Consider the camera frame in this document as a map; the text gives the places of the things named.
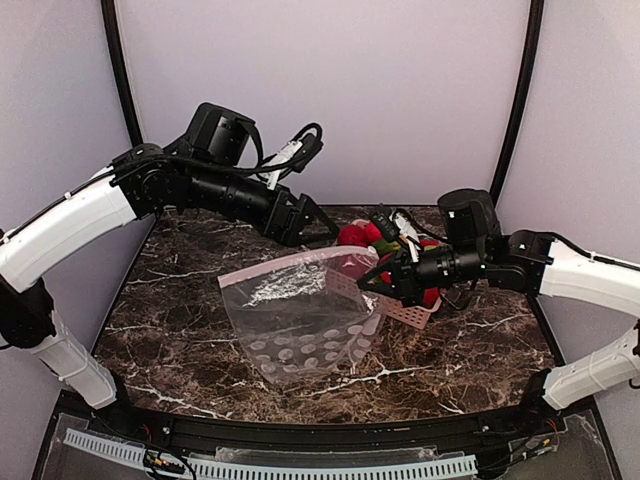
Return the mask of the clear zip top bag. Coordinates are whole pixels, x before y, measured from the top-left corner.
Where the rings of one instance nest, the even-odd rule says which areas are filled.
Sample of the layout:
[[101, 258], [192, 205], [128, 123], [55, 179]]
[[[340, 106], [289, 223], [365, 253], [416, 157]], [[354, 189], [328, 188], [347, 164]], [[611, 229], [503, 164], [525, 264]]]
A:
[[371, 247], [334, 246], [219, 277], [234, 333], [268, 382], [324, 376], [364, 359], [387, 308], [357, 281], [377, 263]]

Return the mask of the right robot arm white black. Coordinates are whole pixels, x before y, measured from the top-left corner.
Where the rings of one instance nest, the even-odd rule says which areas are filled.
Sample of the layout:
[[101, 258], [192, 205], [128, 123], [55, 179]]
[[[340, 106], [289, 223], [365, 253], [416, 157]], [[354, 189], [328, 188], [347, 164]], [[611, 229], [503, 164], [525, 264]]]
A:
[[[639, 314], [639, 267], [588, 252], [553, 232], [501, 231], [485, 190], [458, 189], [438, 199], [446, 236], [438, 247], [389, 255], [358, 281], [363, 291], [422, 303], [431, 288], [485, 280], [492, 287], [532, 296], [562, 297], [632, 316]], [[568, 365], [534, 374], [524, 409], [542, 415], [618, 384], [639, 385], [639, 328]]]

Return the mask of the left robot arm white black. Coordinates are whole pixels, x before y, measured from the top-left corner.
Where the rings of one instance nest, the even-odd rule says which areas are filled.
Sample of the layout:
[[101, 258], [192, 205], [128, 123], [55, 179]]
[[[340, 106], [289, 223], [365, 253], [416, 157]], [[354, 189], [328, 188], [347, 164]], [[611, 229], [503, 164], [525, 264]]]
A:
[[297, 247], [336, 238], [337, 226], [307, 195], [283, 185], [323, 146], [323, 130], [305, 125], [277, 153], [239, 162], [248, 144], [261, 145], [253, 119], [199, 105], [186, 129], [167, 146], [138, 145], [76, 189], [1, 237], [1, 336], [29, 351], [96, 413], [130, 423], [123, 381], [103, 367], [56, 312], [44, 275], [116, 229], [167, 208], [208, 210], [244, 222], [262, 237]]

